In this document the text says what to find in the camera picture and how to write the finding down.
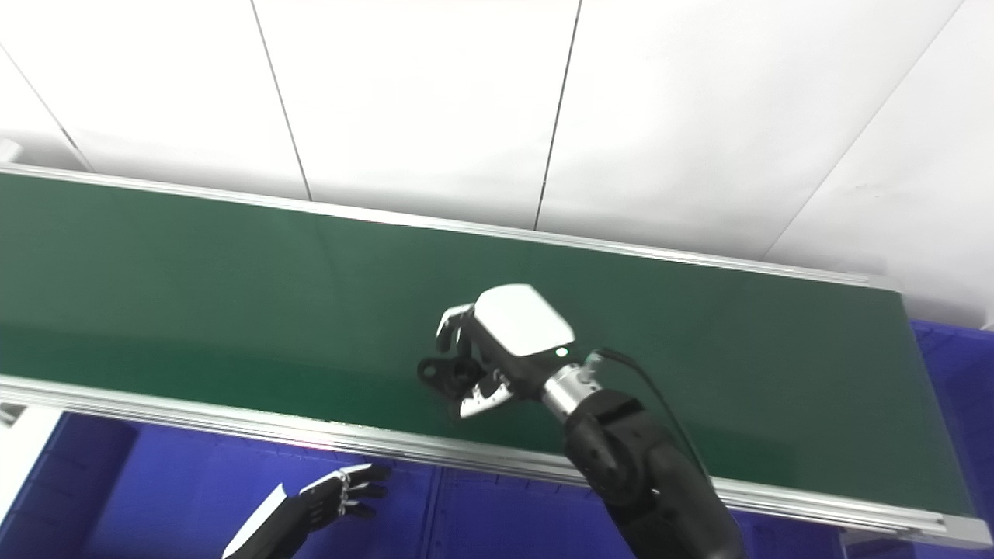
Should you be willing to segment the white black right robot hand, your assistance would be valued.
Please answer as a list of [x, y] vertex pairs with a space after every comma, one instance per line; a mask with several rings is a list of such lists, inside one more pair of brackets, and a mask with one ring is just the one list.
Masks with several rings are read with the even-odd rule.
[[512, 399], [542, 400], [547, 380], [568, 364], [560, 351], [574, 342], [572, 326], [535, 287], [501, 284], [443, 312], [434, 334], [441, 357], [422, 368], [434, 367], [438, 391], [464, 420]]

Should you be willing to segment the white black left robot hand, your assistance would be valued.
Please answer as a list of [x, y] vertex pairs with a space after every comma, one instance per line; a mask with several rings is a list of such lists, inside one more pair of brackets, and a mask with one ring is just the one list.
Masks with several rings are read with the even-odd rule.
[[365, 498], [384, 498], [383, 483], [393, 474], [388, 466], [357, 464], [338, 468], [295, 495], [278, 484], [256, 506], [228, 541], [224, 558], [292, 558], [312, 532], [340, 518], [372, 518], [376, 510]]

